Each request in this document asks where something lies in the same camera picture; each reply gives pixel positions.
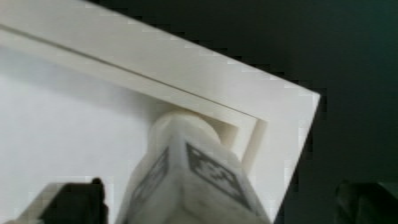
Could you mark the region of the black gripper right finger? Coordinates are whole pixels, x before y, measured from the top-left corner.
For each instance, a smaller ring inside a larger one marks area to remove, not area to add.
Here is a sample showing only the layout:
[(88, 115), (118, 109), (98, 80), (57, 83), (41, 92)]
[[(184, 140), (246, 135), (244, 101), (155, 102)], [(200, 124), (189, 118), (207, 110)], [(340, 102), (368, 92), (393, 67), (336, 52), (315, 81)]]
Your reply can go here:
[(335, 224), (398, 224), (398, 182), (338, 185)]

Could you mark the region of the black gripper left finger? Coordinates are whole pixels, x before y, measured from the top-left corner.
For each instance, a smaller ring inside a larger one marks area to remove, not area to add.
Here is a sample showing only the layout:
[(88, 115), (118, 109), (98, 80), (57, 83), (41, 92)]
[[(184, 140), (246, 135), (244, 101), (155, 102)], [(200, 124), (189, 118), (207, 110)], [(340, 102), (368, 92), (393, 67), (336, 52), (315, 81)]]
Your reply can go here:
[(45, 224), (109, 224), (105, 185), (100, 178), (89, 183), (68, 183), (40, 219)]

